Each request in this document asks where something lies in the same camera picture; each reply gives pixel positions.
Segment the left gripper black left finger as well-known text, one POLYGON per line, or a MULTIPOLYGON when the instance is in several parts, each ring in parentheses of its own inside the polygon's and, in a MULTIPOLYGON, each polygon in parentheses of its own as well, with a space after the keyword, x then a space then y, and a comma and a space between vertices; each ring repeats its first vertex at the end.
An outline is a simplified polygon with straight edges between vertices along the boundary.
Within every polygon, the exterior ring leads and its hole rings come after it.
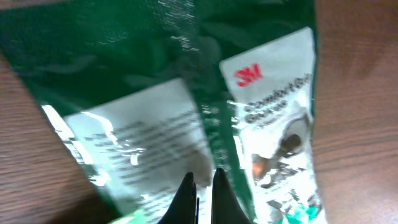
POLYGON ((169 208, 158 224, 196 224, 198 221, 197 187, 192 172, 185 174, 169 208))

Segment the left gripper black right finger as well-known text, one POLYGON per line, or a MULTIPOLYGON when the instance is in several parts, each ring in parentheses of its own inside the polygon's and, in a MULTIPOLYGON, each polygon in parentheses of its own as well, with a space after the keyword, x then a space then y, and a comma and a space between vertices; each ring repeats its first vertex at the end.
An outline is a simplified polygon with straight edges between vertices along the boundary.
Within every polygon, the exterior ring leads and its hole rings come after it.
POLYGON ((211 224, 251 224, 220 167, 213 177, 211 224))

